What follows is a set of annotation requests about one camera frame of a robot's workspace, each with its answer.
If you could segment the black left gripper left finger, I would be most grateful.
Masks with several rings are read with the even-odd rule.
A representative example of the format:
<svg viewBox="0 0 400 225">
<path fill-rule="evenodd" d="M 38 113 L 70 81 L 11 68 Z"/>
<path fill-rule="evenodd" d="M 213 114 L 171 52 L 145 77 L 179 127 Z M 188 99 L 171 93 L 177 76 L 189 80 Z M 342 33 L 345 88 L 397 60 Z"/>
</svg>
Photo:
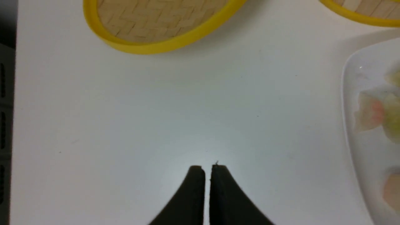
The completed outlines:
<svg viewBox="0 0 400 225">
<path fill-rule="evenodd" d="M 150 224 L 202 225 L 205 181 L 205 172 L 201 166 L 191 166 L 176 193 Z"/>
</svg>

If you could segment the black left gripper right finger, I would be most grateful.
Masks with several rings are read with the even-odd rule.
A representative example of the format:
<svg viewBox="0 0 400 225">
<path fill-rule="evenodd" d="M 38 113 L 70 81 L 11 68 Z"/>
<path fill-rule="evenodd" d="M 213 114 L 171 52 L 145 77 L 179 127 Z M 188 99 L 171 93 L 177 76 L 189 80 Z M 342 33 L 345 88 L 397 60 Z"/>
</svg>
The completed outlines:
<svg viewBox="0 0 400 225">
<path fill-rule="evenodd" d="M 273 225 L 248 198 L 225 165 L 213 165 L 209 222 L 211 225 Z"/>
</svg>

